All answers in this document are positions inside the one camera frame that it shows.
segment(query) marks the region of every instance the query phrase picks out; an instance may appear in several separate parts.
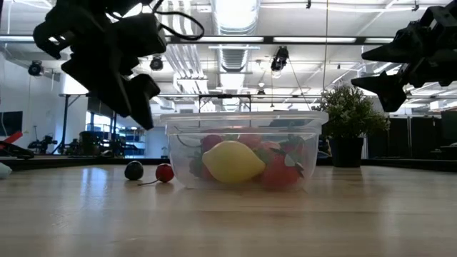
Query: ceiling duct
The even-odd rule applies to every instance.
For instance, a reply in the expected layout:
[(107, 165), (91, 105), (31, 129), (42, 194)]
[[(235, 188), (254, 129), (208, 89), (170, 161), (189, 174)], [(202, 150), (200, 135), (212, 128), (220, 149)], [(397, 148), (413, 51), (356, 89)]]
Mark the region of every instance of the ceiling duct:
[[(216, 34), (223, 36), (252, 36), (256, 33), (260, 0), (211, 0)], [(220, 49), (219, 66), (222, 72), (220, 81), (223, 89), (240, 91), (244, 83), (249, 50)], [(226, 111), (236, 111), (239, 100), (226, 99), (223, 105)]]

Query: yellow lemon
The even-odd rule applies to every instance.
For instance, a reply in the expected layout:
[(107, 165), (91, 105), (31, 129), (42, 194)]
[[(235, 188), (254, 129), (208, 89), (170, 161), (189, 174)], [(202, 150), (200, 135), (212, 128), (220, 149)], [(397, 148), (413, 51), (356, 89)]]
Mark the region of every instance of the yellow lemon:
[(215, 179), (224, 183), (248, 181), (265, 169), (265, 163), (237, 141), (218, 143), (203, 154), (203, 163)]

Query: black pot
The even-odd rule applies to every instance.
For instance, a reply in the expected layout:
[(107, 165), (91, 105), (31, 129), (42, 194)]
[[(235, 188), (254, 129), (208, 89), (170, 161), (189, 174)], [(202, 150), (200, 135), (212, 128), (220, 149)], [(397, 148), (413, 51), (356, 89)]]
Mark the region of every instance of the black pot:
[(335, 167), (360, 167), (363, 138), (331, 138), (329, 141)]

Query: plastic container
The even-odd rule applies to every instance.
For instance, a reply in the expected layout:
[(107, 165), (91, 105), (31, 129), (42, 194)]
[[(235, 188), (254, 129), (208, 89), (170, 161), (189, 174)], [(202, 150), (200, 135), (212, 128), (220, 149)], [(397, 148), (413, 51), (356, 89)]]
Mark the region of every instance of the plastic container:
[(161, 116), (171, 165), (187, 188), (303, 188), (327, 121), (317, 111)]

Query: table surface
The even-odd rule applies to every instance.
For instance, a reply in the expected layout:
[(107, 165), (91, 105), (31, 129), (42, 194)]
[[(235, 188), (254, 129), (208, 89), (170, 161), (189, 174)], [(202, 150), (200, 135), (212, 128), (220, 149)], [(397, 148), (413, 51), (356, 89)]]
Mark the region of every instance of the table surface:
[(123, 166), (0, 181), (2, 257), (455, 256), (456, 242), (454, 173), (321, 166), (296, 192), (138, 187)]

